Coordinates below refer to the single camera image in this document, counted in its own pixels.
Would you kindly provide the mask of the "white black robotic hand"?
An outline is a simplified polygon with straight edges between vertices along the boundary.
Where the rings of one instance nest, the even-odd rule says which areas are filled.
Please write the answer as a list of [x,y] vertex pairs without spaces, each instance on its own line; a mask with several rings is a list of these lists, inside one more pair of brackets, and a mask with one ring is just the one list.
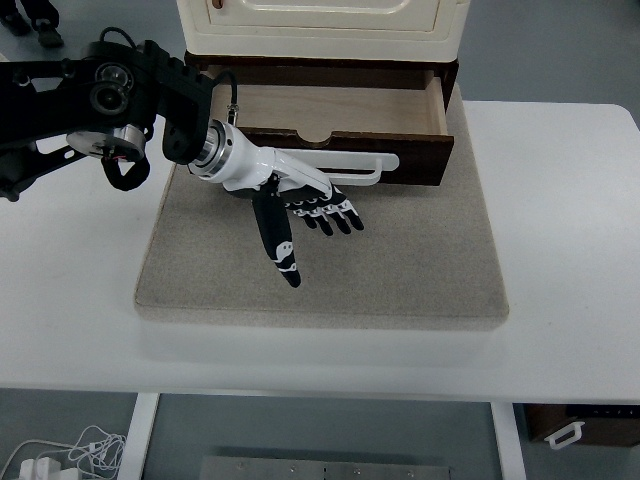
[[258,147],[236,127],[222,123],[220,163],[214,180],[250,201],[267,256],[293,288],[301,284],[288,213],[331,236],[362,231],[356,209],[320,170],[273,147]]

